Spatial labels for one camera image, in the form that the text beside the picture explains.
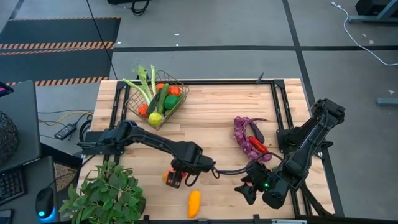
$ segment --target white cable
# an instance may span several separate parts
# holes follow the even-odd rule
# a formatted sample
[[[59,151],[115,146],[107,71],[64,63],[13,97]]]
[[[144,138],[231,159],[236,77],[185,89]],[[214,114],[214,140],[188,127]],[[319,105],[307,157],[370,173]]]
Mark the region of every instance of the white cable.
[[[337,5],[335,2],[331,2],[332,5],[334,5],[335,7],[337,7],[338,9],[341,9],[342,11],[344,11],[347,15],[346,20],[344,21],[344,30],[345,32],[348,34],[348,36],[351,38],[351,40],[353,40],[353,42],[358,46],[361,47],[362,49],[366,50],[367,52],[369,52],[370,54],[372,54],[374,57],[376,57],[383,65],[386,66],[396,66],[398,65],[398,63],[394,63],[394,64],[387,64],[386,62],[383,62],[383,60],[381,60],[375,53],[371,52],[369,49],[367,49],[366,47],[363,47],[362,45],[360,45],[359,43],[357,43],[357,41],[354,40],[353,36],[351,36],[351,34],[349,34],[347,27],[346,27],[346,23],[348,21],[349,15],[348,12],[343,9],[340,5]]]

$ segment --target wire basket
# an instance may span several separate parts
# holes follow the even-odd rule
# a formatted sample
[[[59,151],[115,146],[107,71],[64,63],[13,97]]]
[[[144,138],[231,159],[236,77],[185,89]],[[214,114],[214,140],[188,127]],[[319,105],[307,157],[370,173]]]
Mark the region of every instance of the wire basket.
[[[187,99],[187,95],[189,92],[189,88],[186,85],[182,84],[180,81],[178,81],[173,76],[169,75],[163,70],[159,70],[156,73],[156,84],[159,83],[168,83],[170,86],[178,86],[181,90],[181,95],[183,97],[178,99],[178,103],[173,107],[173,109],[170,110],[167,115],[162,114],[162,122],[160,122],[158,126],[150,125],[148,123],[148,118],[144,118],[138,113],[139,106],[147,103],[144,96],[139,91],[135,91],[126,102],[126,106],[130,111],[132,111],[134,114],[136,114],[146,123],[148,123],[149,126],[153,127],[156,130],[159,130],[163,126],[163,124],[166,123],[167,120],[174,114],[174,112],[176,112],[180,108],[180,106]]]

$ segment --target blue light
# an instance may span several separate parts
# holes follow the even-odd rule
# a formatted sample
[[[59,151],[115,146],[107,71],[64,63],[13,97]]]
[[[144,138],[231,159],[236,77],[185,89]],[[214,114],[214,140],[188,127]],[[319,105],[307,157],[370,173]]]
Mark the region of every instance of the blue light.
[[[55,207],[53,207],[51,215],[49,215],[47,218],[40,218],[39,220],[41,223],[50,223],[50,222],[55,222]]]

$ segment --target yellow pepper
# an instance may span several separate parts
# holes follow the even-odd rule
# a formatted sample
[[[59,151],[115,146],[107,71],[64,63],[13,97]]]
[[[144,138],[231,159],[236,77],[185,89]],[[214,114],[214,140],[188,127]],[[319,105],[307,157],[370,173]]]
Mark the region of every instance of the yellow pepper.
[[[200,191],[193,190],[189,195],[188,201],[188,217],[193,218],[199,212],[200,208]]]

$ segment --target computer mouse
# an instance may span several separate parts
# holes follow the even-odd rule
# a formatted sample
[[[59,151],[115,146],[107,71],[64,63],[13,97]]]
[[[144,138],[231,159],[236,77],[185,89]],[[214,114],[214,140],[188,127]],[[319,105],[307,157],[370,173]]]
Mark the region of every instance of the computer mouse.
[[[54,207],[54,192],[51,187],[40,190],[36,196],[36,214],[40,218],[51,215]]]

